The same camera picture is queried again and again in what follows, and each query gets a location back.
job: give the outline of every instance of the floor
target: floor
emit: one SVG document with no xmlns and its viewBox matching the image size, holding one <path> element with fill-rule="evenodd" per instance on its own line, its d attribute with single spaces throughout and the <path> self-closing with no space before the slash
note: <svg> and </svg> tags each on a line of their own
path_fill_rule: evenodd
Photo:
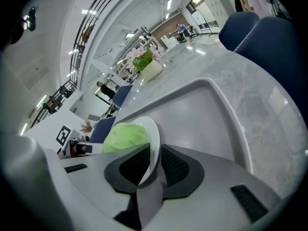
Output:
<svg viewBox="0 0 308 231">
<path fill-rule="evenodd" d="M 217 44 L 220 47 L 224 47 L 219 38 L 218 38 L 218 34 L 213 34 L 213 35 L 202 35 L 202 36 L 197 36 L 194 37 L 192 39 L 193 43 L 201 43 L 201 44 L 208 44 L 208 45 L 212 45 L 212 44 Z"/>
</svg>

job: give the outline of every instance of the blue chair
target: blue chair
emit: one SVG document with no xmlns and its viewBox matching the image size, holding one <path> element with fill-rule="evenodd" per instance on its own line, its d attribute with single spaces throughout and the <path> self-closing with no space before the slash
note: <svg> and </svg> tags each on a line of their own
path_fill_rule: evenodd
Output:
<svg viewBox="0 0 308 231">
<path fill-rule="evenodd" d="M 124 100 L 126 99 L 130 89 L 133 87 L 133 85 L 130 86 L 122 86 L 119 88 L 119 90 L 115 93 L 112 101 L 117 107 L 121 107 L 124 103 Z"/>
<path fill-rule="evenodd" d="M 233 13 L 226 21 L 218 38 L 228 50 L 234 51 L 259 20 L 259 16 L 253 12 Z"/>
<path fill-rule="evenodd" d="M 295 26 L 276 17 L 262 18 L 234 51 L 258 64 L 289 93 L 307 115 L 306 59 Z"/>
<path fill-rule="evenodd" d="M 90 143 L 104 143 L 106 137 L 108 136 L 112 125 L 114 124 L 116 117 L 111 117 L 107 119 L 100 120 L 91 137 L 90 137 Z"/>
</svg>

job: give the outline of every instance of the white flower pot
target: white flower pot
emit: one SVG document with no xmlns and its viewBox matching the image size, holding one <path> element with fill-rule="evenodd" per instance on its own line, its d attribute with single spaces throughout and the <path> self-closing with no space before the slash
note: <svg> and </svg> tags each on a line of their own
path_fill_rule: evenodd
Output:
<svg viewBox="0 0 308 231">
<path fill-rule="evenodd" d="M 147 65 L 143 70 L 141 70 L 140 73 L 144 80 L 150 81 L 151 79 L 159 75 L 162 70 L 163 67 L 161 66 L 161 64 L 153 60 L 149 65 Z"/>
</svg>

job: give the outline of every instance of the white table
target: white table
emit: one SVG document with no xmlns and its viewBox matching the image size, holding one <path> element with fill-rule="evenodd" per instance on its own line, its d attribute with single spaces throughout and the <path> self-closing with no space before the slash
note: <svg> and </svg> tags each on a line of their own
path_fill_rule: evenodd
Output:
<svg viewBox="0 0 308 231">
<path fill-rule="evenodd" d="M 149 83 L 141 82 L 142 77 L 137 80 L 115 122 L 198 77 L 211 78 L 239 118 L 254 175 L 281 198 L 295 190 L 307 162 L 307 128 L 293 100 L 272 76 L 250 60 L 217 45 L 180 44 L 160 63 L 163 72 L 155 79 Z"/>
</svg>

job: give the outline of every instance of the black rubber pad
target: black rubber pad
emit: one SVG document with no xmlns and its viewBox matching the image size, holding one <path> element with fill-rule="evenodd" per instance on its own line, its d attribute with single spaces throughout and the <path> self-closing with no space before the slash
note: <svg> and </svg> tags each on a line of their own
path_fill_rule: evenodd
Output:
<svg viewBox="0 0 308 231">
<path fill-rule="evenodd" d="M 137 186 L 150 165 L 150 145 L 142 145 L 105 168 L 108 183 L 120 193 L 136 193 Z"/>
<path fill-rule="evenodd" d="M 252 222 L 259 220 L 268 212 L 246 186 L 238 185 L 231 187 L 230 190 Z"/>
<path fill-rule="evenodd" d="M 85 165 L 85 164 L 77 164 L 77 165 L 74 165 L 74 166 L 65 167 L 64 169 L 66 170 L 67 173 L 72 173 L 74 171 L 81 170 L 81 169 L 87 168 L 87 167 L 88 166 Z"/>
<path fill-rule="evenodd" d="M 194 158 L 162 145 L 162 167 L 167 180 L 163 200 L 185 198 L 202 183 L 204 169 Z"/>
</svg>

